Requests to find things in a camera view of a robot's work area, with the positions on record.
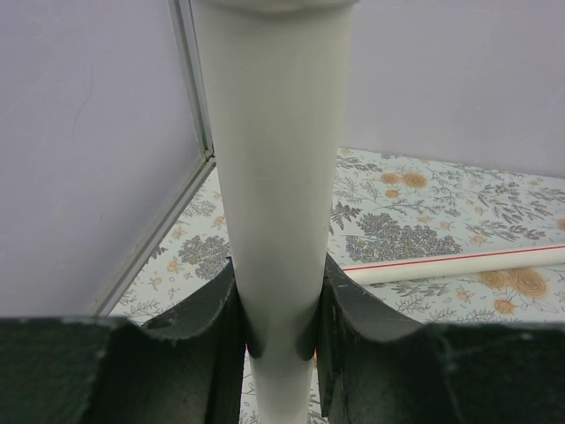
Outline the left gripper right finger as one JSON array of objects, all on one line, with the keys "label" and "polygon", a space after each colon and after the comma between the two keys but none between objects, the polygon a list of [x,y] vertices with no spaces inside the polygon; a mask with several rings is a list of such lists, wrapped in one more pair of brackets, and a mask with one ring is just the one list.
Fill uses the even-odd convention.
[{"label": "left gripper right finger", "polygon": [[561,423],[560,323],[416,322],[327,259],[316,344],[331,423]]}]

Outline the aluminium frame profile left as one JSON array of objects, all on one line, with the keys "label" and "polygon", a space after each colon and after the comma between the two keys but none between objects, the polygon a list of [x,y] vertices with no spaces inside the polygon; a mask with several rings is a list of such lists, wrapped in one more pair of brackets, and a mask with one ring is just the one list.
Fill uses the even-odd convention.
[{"label": "aluminium frame profile left", "polygon": [[214,152],[187,1],[96,1],[109,50],[93,56],[88,104],[108,151],[92,192],[103,258],[90,314],[109,314],[209,173]]}]

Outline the white PVC pipe frame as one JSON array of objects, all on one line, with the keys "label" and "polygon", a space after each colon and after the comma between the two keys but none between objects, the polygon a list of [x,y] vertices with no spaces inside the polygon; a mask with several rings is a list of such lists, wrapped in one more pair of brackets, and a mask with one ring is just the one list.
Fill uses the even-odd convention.
[{"label": "white PVC pipe frame", "polygon": [[[343,121],[351,1],[199,1],[207,112],[264,423],[304,423]],[[564,249],[435,255],[342,269],[363,289],[546,265]]]}]

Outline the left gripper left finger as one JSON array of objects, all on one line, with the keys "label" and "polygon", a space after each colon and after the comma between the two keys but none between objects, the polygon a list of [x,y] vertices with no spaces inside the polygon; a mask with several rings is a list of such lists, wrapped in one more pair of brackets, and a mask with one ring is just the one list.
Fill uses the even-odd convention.
[{"label": "left gripper left finger", "polygon": [[235,423],[245,334],[231,264],[143,325],[1,322],[4,423]]}]

